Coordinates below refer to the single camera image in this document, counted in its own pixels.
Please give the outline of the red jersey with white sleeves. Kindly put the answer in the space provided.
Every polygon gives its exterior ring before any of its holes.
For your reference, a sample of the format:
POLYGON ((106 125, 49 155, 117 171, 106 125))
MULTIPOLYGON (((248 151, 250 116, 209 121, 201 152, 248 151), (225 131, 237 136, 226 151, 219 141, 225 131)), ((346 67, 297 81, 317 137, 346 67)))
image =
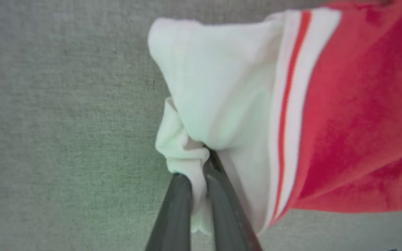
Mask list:
POLYGON ((209 149, 259 234, 291 208, 402 210, 402 0, 159 18, 147 43, 170 92, 155 147, 191 181, 192 232, 213 231, 209 149))

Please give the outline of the grey fabric sofa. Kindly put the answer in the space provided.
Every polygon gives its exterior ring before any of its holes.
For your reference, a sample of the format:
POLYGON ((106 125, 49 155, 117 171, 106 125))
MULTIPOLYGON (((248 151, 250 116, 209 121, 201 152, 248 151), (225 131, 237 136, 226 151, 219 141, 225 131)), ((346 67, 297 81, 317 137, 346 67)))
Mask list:
POLYGON ((0 251, 143 251, 171 179, 161 16, 263 20, 329 0, 0 0, 0 251))

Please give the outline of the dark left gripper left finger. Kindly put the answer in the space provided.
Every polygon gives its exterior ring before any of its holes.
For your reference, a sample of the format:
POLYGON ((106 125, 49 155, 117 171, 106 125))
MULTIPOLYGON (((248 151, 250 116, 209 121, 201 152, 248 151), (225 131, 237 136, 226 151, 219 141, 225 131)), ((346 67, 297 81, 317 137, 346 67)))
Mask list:
POLYGON ((144 251, 191 251, 192 187, 174 174, 144 251))

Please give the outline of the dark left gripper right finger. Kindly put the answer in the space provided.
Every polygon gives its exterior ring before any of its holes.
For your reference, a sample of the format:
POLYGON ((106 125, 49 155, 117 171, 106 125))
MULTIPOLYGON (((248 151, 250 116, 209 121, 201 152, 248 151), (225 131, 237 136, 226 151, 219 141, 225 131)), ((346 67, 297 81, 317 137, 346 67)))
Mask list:
POLYGON ((215 251, 263 251, 217 153, 204 164, 211 201, 215 251))

